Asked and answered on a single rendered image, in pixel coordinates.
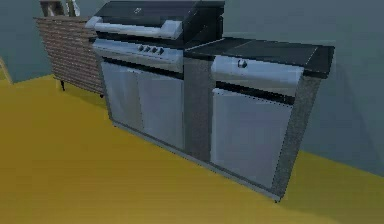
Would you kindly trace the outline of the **pale wooden furniture edge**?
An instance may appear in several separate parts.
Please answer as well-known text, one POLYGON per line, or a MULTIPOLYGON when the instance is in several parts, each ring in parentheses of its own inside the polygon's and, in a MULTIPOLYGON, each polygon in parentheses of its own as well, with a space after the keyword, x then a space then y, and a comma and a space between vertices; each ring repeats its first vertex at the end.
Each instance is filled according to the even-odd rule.
POLYGON ((6 66, 4 60, 2 59, 2 57, 0 57, 0 70, 3 72, 3 75, 6 78, 6 80, 8 81, 8 83, 13 85, 12 77, 10 76, 8 69, 7 69, 7 66, 6 66))

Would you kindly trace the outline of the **brown object on cabinet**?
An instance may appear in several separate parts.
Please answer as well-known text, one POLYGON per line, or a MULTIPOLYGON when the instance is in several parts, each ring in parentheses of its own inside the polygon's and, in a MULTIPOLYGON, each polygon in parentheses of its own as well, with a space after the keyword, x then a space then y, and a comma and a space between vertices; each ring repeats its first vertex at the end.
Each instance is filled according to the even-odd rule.
POLYGON ((69 17, 80 15, 80 8, 75 0, 39 0, 39 3, 45 17, 65 14, 69 17))

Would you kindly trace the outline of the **silver and black grill counter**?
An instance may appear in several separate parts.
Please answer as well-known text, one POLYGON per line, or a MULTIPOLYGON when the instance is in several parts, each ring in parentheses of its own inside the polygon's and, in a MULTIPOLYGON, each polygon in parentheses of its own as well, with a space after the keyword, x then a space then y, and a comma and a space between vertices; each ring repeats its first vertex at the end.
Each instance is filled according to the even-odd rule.
POLYGON ((88 21, 112 123, 284 197, 330 46, 228 37, 225 0, 109 0, 88 21))

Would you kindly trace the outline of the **brown slatted wooden cabinet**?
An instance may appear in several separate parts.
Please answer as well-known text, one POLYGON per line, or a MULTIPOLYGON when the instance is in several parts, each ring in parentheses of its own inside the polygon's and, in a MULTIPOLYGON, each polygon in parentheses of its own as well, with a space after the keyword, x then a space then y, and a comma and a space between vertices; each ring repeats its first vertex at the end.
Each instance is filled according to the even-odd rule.
POLYGON ((35 17, 54 78, 62 90, 70 83, 104 97, 98 61, 92 49, 96 33, 85 27, 88 17, 35 17))

